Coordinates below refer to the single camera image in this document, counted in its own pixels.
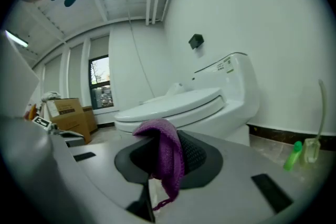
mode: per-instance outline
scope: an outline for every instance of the cardboard box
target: cardboard box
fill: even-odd
[[[98,129],[93,109],[91,106],[84,106],[83,111],[85,114],[86,122],[88,124],[89,132],[92,133],[93,131]]]
[[[77,98],[47,101],[47,109],[49,120],[60,130],[83,135],[86,144],[91,141],[87,120]]]

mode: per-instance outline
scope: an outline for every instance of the window frame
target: window frame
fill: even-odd
[[[109,55],[107,54],[107,55],[103,55],[103,56],[100,56],[100,57],[92,58],[92,59],[89,60],[89,89],[90,89],[90,97],[91,97],[91,104],[92,104],[93,110],[106,109],[106,108],[114,108],[115,107],[114,106],[114,102],[113,102],[113,105],[104,106],[103,108],[98,108],[97,107],[96,98],[92,94],[92,89],[103,87],[103,86],[107,86],[107,85],[110,86],[111,93],[112,93],[112,87],[111,87],[111,83],[110,83],[111,80],[104,81],[104,82],[99,82],[99,83],[96,83],[96,84],[92,84],[92,81],[91,81],[91,64],[92,64],[92,62],[100,60],[100,59],[103,59],[103,58],[108,58],[108,57],[109,57]]]

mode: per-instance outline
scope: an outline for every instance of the tile floor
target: tile floor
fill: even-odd
[[[117,141],[122,139],[124,134],[121,134],[115,127],[102,128],[92,134],[90,144],[104,143],[109,140]],[[270,159],[274,163],[283,166],[290,152],[292,145],[268,140],[258,136],[250,135],[250,144],[261,155]],[[336,152],[320,151],[319,158],[315,164],[309,168],[303,168],[296,163],[290,173],[298,178],[307,187],[321,185],[331,170]]]

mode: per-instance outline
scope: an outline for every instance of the white ceiling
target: white ceiling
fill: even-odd
[[[159,0],[157,19],[161,19],[166,0]],[[154,0],[151,1],[152,16]],[[5,29],[28,42],[28,48],[18,45],[19,51],[32,66],[52,47],[69,37],[127,19],[145,18],[146,0],[76,0],[71,7],[64,0],[42,0],[35,3],[18,1],[10,12]]]

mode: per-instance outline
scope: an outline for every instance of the ceiling light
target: ceiling light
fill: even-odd
[[[9,31],[5,31],[6,36],[8,38],[10,38],[12,41],[24,46],[24,47],[28,47],[28,43],[23,41],[22,39],[19,39],[18,37],[14,36],[12,33],[10,33]]]

